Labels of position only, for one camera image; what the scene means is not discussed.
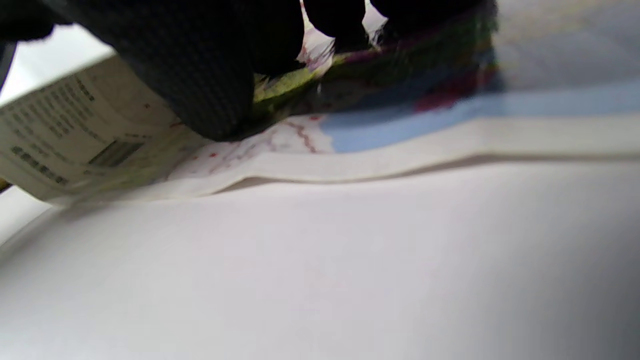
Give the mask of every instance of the black glove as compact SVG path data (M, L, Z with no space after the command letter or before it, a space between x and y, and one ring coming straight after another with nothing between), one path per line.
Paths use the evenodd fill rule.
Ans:
M10 9L0 18L0 40L42 38L64 19L76 22L112 46L185 125L211 140L248 133L255 72L300 66L299 0L0 1Z

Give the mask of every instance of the white surface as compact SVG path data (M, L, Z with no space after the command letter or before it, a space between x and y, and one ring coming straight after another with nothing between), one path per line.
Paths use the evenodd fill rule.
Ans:
M50 210L0 266L0 359L638 359L639 178L488 165Z

